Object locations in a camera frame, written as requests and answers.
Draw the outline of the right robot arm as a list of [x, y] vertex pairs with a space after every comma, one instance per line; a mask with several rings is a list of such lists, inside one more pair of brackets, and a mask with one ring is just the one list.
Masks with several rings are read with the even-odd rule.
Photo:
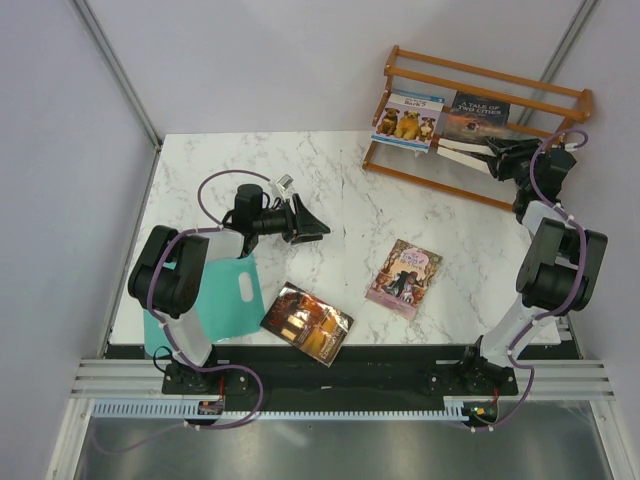
[[582, 227], [561, 203], [563, 182], [577, 161], [578, 144], [560, 134], [546, 140], [486, 140], [490, 173], [517, 187], [512, 211], [532, 236], [518, 271], [517, 298], [502, 320], [465, 351], [458, 381], [483, 392], [517, 364], [524, 348], [548, 324], [584, 309], [592, 298], [608, 238]]

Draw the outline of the pink illustrated children book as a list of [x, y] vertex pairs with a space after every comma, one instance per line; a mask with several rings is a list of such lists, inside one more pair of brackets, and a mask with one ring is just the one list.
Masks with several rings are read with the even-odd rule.
[[397, 239], [365, 298], [413, 321], [443, 257]]

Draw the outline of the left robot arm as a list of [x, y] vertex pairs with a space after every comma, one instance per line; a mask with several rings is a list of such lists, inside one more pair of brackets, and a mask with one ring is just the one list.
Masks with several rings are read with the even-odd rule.
[[130, 274], [129, 295], [156, 318], [173, 358], [187, 366], [185, 382], [198, 393], [211, 392], [220, 378], [218, 367], [208, 362], [212, 343], [195, 309], [205, 266], [243, 260], [263, 236], [279, 235], [295, 245], [331, 233], [298, 194], [276, 207], [266, 206], [266, 198], [259, 185], [242, 184], [219, 226], [182, 232], [154, 227]]

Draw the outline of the dark orange glossy book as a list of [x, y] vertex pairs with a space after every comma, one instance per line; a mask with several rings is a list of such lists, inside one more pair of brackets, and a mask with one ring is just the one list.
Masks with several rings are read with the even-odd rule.
[[260, 326], [330, 367], [353, 324], [351, 316], [286, 282]]

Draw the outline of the dog cover Bark book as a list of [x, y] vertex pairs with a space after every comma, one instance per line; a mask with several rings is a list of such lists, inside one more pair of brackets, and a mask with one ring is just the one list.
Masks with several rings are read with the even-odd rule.
[[441, 97], [393, 89], [375, 121], [371, 139], [414, 152], [427, 152], [444, 102]]

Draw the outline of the Jane Eyre blue book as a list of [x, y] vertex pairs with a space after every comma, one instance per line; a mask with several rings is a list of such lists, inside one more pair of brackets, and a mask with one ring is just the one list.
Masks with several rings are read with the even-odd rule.
[[490, 170], [490, 162], [495, 160], [491, 155], [485, 155], [477, 152], [464, 152], [439, 145], [437, 154], [447, 159], [453, 160], [459, 164], [473, 168], [484, 174], [492, 176]]

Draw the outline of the orange wooden tiered rack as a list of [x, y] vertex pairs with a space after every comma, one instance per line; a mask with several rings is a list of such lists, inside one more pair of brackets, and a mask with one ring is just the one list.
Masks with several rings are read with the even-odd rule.
[[[363, 168], [502, 210], [523, 208], [534, 192], [530, 157], [546, 138], [563, 143], [586, 122], [593, 93], [433, 57], [394, 46], [384, 68], [381, 100]], [[497, 181], [516, 194], [500, 201], [374, 163], [379, 146], [433, 153]]]

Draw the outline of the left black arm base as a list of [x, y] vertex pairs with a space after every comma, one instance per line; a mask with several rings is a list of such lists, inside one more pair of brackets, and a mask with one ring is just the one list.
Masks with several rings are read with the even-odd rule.
[[244, 366], [236, 364], [205, 365], [216, 368], [213, 372], [202, 372], [171, 360], [165, 367], [161, 393], [164, 395], [203, 396], [241, 395], [258, 393], [258, 385]]

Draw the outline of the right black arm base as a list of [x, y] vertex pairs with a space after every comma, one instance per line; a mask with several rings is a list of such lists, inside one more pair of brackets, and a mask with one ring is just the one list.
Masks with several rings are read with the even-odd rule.
[[519, 393], [512, 368], [485, 359], [436, 364], [426, 370], [429, 391], [439, 396], [493, 397]]

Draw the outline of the Tale of Two Cities book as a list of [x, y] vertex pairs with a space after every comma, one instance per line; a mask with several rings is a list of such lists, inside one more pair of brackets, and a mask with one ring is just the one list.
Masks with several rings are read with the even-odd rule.
[[510, 108], [507, 102], [458, 91], [447, 113], [439, 145], [490, 154], [485, 138], [505, 137]]

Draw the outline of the teal plastic file folder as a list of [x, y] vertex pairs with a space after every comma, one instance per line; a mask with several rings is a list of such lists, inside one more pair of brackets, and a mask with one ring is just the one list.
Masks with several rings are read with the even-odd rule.
[[[251, 281], [251, 300], [241, 295], [241, 277]], [[265, 308], [254, 255], [207, 262], [194, 307], [211, 343], [258, 332]]]

